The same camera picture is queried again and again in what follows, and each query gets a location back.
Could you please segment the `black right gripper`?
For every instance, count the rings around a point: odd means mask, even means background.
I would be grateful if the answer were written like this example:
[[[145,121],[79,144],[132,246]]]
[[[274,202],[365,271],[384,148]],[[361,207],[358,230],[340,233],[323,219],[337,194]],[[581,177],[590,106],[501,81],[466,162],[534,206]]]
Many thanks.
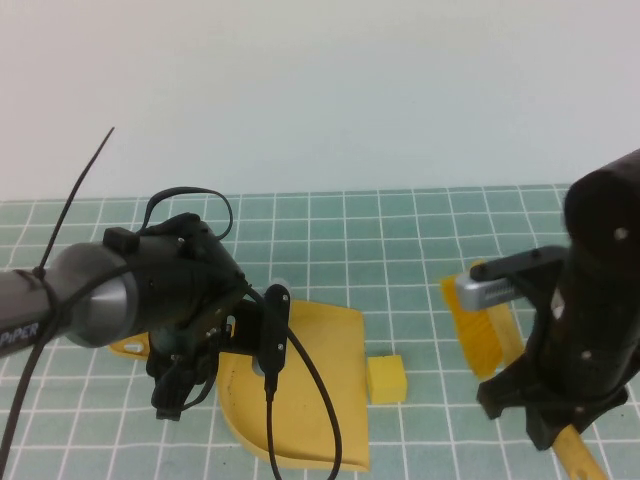
[[[556,295],[563,308],[551,314],[535,365],[545,402],[531,400],[537,382],[530,360],[518,357],[477,389],[490,420],[508,408],[527,407],[527,434],[549,449],[567,426],[588,426],[628,400],[639,344],[639,272],[588,270],[568,261]]]

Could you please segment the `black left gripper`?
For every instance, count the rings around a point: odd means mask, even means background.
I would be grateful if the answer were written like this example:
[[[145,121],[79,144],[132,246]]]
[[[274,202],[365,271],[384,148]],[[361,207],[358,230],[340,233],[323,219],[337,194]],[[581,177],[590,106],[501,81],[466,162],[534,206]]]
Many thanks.
[[[156,419],[180,420],[182,406],[196,406],[209,395],[222,353],[250,353],[250,301],[210,302],[185,320],[152,328],[149,343],[147,374],[156,380],[151,396]],[[201,390],[190,400],[196,386]]]

